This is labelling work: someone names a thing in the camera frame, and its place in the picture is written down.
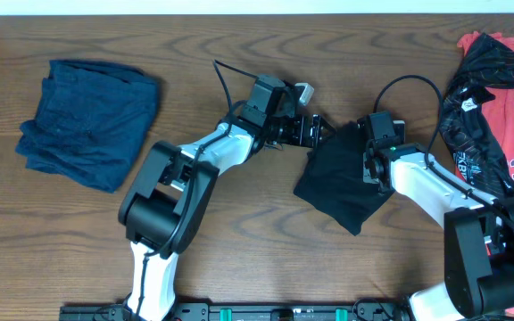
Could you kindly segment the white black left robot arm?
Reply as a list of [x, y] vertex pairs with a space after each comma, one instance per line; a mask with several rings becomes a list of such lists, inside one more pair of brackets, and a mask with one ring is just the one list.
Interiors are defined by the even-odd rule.
[[119, 209], [135, 264], [123, 316], [127, 320], [170, 316], [176, 303], [178, 257], [194, 239], [220, 175], [267, 144], [314, 149], [335, 132], [318, 114], [267, 117], [261, 124], [228, 115], [194, 143], [156, 143]]

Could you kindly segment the black shirt with white logo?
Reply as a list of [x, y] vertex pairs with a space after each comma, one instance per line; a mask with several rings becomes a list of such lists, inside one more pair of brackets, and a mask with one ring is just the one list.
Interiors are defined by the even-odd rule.
[[309, 152], [294, 195], [308, 202], [344, 227], [352, 235], [394, 194], [382, 192], [378, 184], [363, 180], [366, 139], [355, 122]]

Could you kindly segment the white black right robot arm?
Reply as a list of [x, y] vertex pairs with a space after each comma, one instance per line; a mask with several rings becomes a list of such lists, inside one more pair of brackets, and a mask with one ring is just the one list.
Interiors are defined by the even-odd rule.
[[444, 231], [444, 279], [408, 299], [413, 320], [503, 320], [514, 308], [514, 198], [498, 199], [433, 162], [418, 144], [369, 143], [365, 167]]

